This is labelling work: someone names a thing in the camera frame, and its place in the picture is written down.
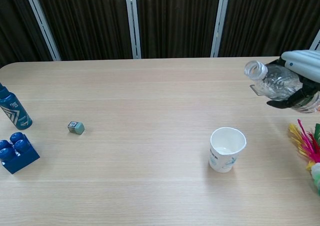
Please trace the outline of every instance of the metal window frame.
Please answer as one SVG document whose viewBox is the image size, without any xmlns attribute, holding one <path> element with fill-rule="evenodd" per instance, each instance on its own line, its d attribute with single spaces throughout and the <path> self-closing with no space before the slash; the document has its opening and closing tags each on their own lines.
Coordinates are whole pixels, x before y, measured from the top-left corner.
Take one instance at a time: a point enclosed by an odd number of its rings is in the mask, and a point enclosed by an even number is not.
<svg viewBox="0 0 320 226">
<path fill-rule="evenodd" d="M 137 0 L 125 0 L 128 14 L 132 57 L 133 59 L 141 59 L 139 20 L 137 10 Z"/>
<path fill-rule="evenodd" d="M 211 57 L 218 57 L 222 33 L 224 30 L 225 18 L 227 13 L 228 0 L 219 0 L 216 14 L 215 26 L 213 31 L 213 40 L 211 47 Z"/>
<path fill-rule="evenodd" d="M 310 46 L 310 50 L 320 51 L 320 29 L 319 29 L 317 35 L 315 36 L 314 41 L 312 42 L 312 44 Z"/>
<path fill-rule="evenodd" d="M 52 36 L 51 30 L 48 26 L 44 12 L 42 11 L 42 7 L 39 3 L 39 0 L 29 0 L 29 3 L 36 18 L 36 21 L 38 22 L 38 25 L 40 27 L 45 43 L 48 46 L 52 59 L 54 61 L 61 61 L 59 51 L 57 49 L 55 40 Z"/>
</svg>

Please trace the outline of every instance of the light wood surface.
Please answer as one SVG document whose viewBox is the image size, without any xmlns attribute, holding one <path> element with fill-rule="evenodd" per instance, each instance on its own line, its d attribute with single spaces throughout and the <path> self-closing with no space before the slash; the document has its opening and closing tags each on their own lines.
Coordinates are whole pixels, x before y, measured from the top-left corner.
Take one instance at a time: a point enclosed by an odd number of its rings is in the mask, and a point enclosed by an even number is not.
<svg viewBox="0 0 320 226">
<path fill-rule="evenodd" d="M 270 62 L 275 58 L 259 58 Z M 40 159 L 0 168 L 1 225 L 319 225 L 320 197 L 288 124 L 320 114 L 266 105 L 251 58 L 15 63 L 0 82 L 23 103 Z M 83 135 L 67 130 L 84 123 Z M 211 133 L 236 127 L 232 171 L 209 164 Z M 0 138 L 17 130 L 0 113 Z"/>
</svg>

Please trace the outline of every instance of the blue bottle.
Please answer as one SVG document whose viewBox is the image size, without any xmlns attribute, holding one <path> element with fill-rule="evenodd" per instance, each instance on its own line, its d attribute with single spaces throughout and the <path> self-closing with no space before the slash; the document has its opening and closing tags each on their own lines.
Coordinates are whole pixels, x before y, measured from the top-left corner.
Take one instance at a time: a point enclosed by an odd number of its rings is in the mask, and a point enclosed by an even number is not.
<svg viewBox="0 0 320 226">
<path fill-rule="evenodd" d="M 18 98 L 0 83 L 0 107 L 19 130 L 27 129 L 32 120 Z"/>
</svg>

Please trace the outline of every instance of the curtain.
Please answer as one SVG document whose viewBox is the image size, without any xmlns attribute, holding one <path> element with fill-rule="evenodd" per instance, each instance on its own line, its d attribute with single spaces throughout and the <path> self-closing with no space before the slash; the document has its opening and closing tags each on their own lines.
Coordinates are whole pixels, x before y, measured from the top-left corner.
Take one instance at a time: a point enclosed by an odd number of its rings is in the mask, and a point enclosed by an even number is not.
<svg viewBox="0 0 320 226">
<path fill-rule="evenodd" d="M 142 57 L 210 57 L 218 3 L 137 0 Z"/>
<path fill-rule="evenodd" d="M 27 61 L 52 61 L 29 1 L 0 0 L 0 68 Z"/>
<path fill-rule="evenodd" d="M 62 60 L 132 58 L 126 0 L 39 0 Z"/>
<path fill-rule="evenodd" d="M 319 0 L 229 0 L 219 56 L 309 49 L 319 29 Z"/>
</svg>

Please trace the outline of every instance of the paper cup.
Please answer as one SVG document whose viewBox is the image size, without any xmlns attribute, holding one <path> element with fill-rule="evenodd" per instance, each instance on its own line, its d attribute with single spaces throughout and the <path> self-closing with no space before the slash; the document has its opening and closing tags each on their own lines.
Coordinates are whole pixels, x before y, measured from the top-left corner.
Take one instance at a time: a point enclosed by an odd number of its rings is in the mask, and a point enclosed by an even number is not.
<svg viewBox="0 0 320 226">
<path fill-rule="evenodd" d="M 211 135 L 210 144 L 210 166 L 217 172 L 229 172 L 247 141 L 239 130 L 221 127 Z"/>
</svg>

